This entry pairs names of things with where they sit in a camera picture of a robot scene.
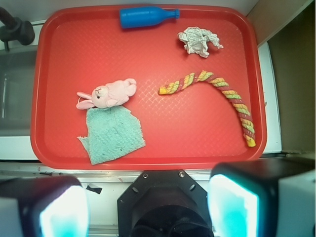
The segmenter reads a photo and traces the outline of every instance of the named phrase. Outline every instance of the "red tray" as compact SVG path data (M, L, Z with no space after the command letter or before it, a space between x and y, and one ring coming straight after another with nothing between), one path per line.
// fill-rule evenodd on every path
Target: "red tray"
M266 121L255 35L247 19L222 7L165 5L180 19L123 30L119 9L70 8L56 12L39 38L32 107L32 147L59 169L208 169L220 161L257 159L266 144ZM223 49L188 55L177 33L198 26L218 35ZM158 88L202 70L223 77L252 113L257 146L249 148L229 101L207 83L159 96ZM78 136L87 135L78 91L135 78L136 94L124 104L142 125L146 146L92 166Z

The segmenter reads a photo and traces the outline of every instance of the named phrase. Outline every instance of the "pink stuffed bunny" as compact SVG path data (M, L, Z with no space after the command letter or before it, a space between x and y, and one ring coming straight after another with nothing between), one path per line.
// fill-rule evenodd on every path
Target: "pink stuffed bunny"
M83 99L77 103L77 109L86 110L92 107L100 109L110 108L122 105L129 100L136 92L135 79L117 80L113 83L98 86L92 92L92 95L77 92L77 95Z

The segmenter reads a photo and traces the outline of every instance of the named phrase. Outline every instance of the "blue bottle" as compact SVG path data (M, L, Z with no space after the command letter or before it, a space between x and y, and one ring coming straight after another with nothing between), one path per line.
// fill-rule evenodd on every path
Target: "blue bottle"
M120 24L124 29L154 26L165 19L178 19L179 16L179 9L166 11L157 6L126 8L119 11Z

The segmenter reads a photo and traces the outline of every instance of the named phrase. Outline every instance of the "terry cloth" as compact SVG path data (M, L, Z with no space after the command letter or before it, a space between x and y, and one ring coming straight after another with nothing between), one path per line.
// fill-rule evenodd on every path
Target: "terry cloth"
M131 153L145 141L139 120L123 106L87 110L87 137L78 137L91 163L100 164Z

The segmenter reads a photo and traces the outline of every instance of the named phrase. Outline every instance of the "rope toy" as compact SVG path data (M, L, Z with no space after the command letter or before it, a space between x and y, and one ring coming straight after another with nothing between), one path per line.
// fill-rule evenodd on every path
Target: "rope toy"
M172 82L166 86L161 86L159 88L159 95L167 95L184 90L189 85L192 85L199 81L205 81L217 89L219 89L227 99L231 102L234 108L238 111L238 116L243 126L243 136L247 141L249 147L255 147L255 130L252 122L252 117L248 107L244 104L241 96L238 95L237 91L231 89L229 84L224 80L224 78L213 78L214 74L212 72L202 71L199 76L195 76L195 73L190 73L184 78Z

